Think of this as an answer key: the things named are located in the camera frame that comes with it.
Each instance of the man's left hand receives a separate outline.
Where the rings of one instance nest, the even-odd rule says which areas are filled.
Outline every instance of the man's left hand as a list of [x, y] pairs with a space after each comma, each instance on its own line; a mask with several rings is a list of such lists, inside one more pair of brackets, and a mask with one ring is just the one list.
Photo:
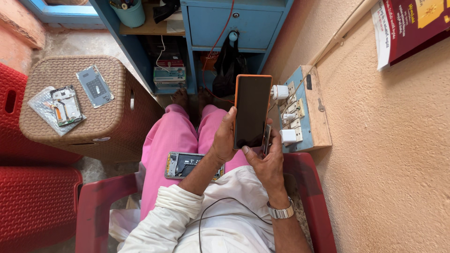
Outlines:
[[214, 141], [209, 149], [218, 162], [225, 164], [225, 162], [233, 159], [237, 150], [233, 149], [234, 143], [234, 119], [236, 118], [237, 109], [232, 106], [228, 113], [222, 118], [219, 129], [214, 135]]

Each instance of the red wire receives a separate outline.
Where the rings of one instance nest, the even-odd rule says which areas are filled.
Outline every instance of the red wire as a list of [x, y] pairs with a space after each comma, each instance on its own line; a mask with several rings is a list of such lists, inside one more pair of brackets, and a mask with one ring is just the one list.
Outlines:
[[217, 38], [216, 42], [214, 43], [214, 46], [212, 46], [211, 51], [209, 51], [209, 54], [208, 54], [208, 56], [206, 57], [206, 61], [205, 61], [205, 64], [203, 65], [203, 70], [202, 70], [203, 85], [205, 86], [205, 89], [206, 89], [207, 91], [209, 91], [209, 93], [211, 93], [211, 95], [215, 96], [216, 98], [218, 98], [218, 99], [220, 99], [220, 100], [223, 100], [223, 101], [228, 101], [228, 102], [230, 102], [230, 103], [232, 103], [232, 104], [234, 104], [234, 101], [226, 100], [226, 99], [221, 99], [221, 98], [219, 98], [218, 96], [214, 95], [214, 94], [208, 89], [208, 87], [206, 87], [206, 83], [205, 83], [205, 67], [206, 67], [206, 62], [208, 61], [208, 58], [211, 56], [212, 51], [214, 50], [214, 48], [216, 47], [217, 43], [218, 43], [219, 40], [221, 39], [222, 34], [225, 32], [225, 29], [226, 29], [226, 27], [227, 27], [227, 25], [228, 25], [228, 22], [230, 21], [229, 19], [231, 18], [231, 14], [233, 13], [233, 6], [234, 6], [234, 0], [233, 0], [233, 2], [231, 3], [231, 10], [229, 11], [230, 14], [229, 14], [229, 16], [228, 16], [228, 20], [226, 21], [226, 24], [225, 24], [225, 26], [224, 26], [224, 29], [223, 29], [222, 32], [220, 33], [219, 38]]

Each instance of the disassembled phone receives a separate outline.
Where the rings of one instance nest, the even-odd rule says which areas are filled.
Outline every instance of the disassembled phone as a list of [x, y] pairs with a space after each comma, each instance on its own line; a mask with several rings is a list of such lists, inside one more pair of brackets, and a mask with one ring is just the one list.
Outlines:
[[[183, 179], [194, 169], [204, 156], [204, 154], [169, 152], [164, 176], [166, 178]], [[223, 176], [224, 171], [225, 165], [222, 165], [214, 175], [212, 181], [216, 181]]]
[[257, 148], [263, 145], [269, 109], [272, 76], [238, 75], [236, 98], [238, 109], [234, 121], [234, 149], [243, 146]]
[[73, 86], [66, 86], [50, 91], [52, 97], [53, 111], [55, 113], [58, 126], [78, 122], [83, 119], [81, 115], [80, 105], [78, 104], [77, 94]]

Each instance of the black cable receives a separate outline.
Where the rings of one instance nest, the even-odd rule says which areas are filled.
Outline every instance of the black cable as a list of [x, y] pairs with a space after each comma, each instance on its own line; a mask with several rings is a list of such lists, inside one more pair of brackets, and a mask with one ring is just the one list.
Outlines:
[[259, 217], [256, 213], [254, 213], [252, 210], [250, 210], [250, 208], [248, 208], [246, 205], [242, 204], [239, 200], [237, 200], [237, 199], [235, 199], [235, 198], [227, 197], [227, 198], [219, 199], [219, 200], [217, 200], [216, 202], [214, 202], [214, 203], [212, 203], [211, 205], [209, 205], [209, 206], [202, 212], [202, 215], [200, 216], [200, 220], [198, 221], [198, 245], [199, 245], [199, 247], [200, 247], [200, 253], [203, 253], [203, 251], [202, 251], [202, 241], [201, 241], [201, 239], [200, 239], [200, 226], [201, 226], [201, 224], [202, 224], [203, 214], [205, 214], [205, 212], [206, 212], [206, 210], [208, 210], [208, 208], [210, 208], [210, 207], [213, 206], [215, 203], [217, 203], [217, 202], [219, 202], [219, 201], [221, 201], [221, 200], [224, 200], [224, 199], [234, 199], [234, 200], [236, 200], [237, 202], [239, 202], [239, 204], [243, 205], [245, 208], [247, 208], [249, 211], [251, 211], [256, 217], [258, 217], [258, 219], [262, 220], [262, 222], [264, 222], [264, 223], [266, 223], [266, 224], [269, 224], [269, 225], [272, 225], [272, 223], [268, 223], [268, 222], [266, 222], [265, 220], [261, 219], [261, 217]]

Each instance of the wristwatch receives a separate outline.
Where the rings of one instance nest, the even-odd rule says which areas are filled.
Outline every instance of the wristwatch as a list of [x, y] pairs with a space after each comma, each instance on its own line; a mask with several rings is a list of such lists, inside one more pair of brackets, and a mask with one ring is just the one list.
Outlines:
[[286, 209], [274, 209], [270, 206], [269, 201], [267, 201], [267, 208], [269, 209], [269, 214], [275, 219], [287, 219], [294, 215], [294, 203], [292, 199], [288, 197], [291, 205]]

